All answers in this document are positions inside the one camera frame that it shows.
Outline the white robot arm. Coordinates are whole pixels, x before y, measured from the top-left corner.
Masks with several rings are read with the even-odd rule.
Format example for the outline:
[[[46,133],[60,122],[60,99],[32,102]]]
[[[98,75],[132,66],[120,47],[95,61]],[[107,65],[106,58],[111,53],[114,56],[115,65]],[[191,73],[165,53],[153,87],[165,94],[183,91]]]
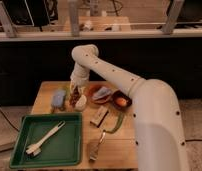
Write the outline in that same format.
[[[181,110],[169,84],[100,59],[93,44],[76,46],[71,55],[73,85],[84,86],[95,72],[132,100],[139,171],[190,171]]]

